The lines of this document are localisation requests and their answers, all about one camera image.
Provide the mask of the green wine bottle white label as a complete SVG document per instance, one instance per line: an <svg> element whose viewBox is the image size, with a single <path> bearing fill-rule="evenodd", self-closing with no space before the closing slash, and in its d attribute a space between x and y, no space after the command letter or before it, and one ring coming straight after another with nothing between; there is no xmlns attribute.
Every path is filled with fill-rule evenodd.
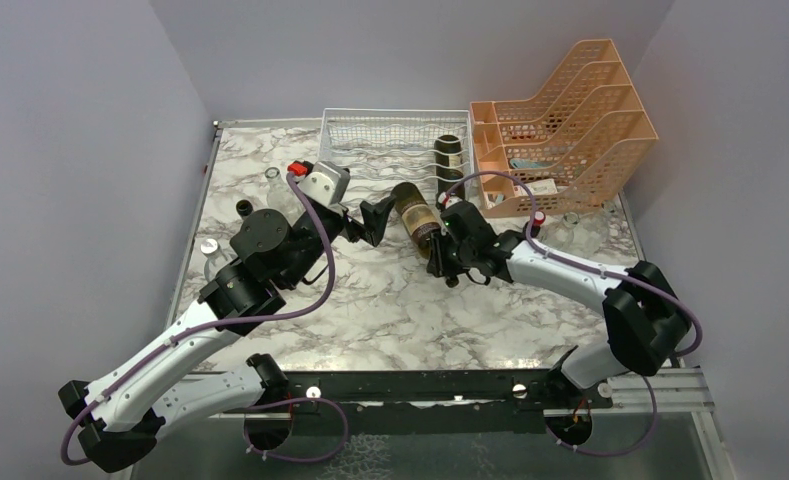
<svg viewBox="0 0 789 480"><path fill-rule="evenodd" d="M432 237L442 231L441 224L414 183L401 182L392 189L392 194L394 210L412 244L421 257L429 259Z"/></svg>

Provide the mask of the green wine bottle dark label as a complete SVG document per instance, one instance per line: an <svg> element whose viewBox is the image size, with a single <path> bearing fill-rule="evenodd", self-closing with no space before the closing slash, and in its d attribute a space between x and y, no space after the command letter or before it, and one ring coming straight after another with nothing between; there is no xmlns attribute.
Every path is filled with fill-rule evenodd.
<svg viewBox="0 0 789 480"><path fill-rule="evenodd" d="M437 201L442 195L459 182L463 176L463 155L460 139L455 135L445 134L434 141L434 163Z"/></svg>

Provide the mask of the green Primitivo wine bottle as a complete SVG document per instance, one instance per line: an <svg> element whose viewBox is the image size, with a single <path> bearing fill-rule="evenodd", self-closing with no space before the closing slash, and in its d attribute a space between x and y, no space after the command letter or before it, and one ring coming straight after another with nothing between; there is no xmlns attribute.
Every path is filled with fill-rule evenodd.
<svg viewBox="0 0 789 480"><path fill-rule="evenodd" d="M254 206L249 200L242 199L236 203L235 210L241 219L246 219L254 212Z"/></svg>

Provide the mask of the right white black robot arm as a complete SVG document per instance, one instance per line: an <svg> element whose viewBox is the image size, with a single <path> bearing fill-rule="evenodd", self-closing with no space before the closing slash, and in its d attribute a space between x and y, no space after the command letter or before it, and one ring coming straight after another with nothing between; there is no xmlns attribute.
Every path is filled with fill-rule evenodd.
<svg viewBox="0 0 789 480"><path fill-rule="evenodd" d="M441 222L442 231L429 237L429 274L454 286L476 270L488 280L552 291L604 319L605 341L575 347L553 367L547 393L559 406L574 405L610 377L655 375L689 333L689 315L650 262L621 267L588 261L535 241L528 227L497 233L467 201L446 208Z"/></svg>

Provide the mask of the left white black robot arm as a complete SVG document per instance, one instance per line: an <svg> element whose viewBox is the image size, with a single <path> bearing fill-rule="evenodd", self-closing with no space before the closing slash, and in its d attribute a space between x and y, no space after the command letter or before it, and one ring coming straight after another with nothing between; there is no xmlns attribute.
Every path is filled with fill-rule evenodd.
<svg viewBox="0 0 789 480"><path fill-rule="evenodd" d="M379 244L394 204L392 198L363 202L355 220L312 195L300 194L299 201L304 212L295 222L274 209L248 213L230 242L234 258L166 330L105 376L59 389L71 418L65 437L79 442L85 462L114 473L188 423L285 403L286 377L267 354L212 380L184 385L183 379L260 325L320 309L336 283L334 240Z"/></svg>

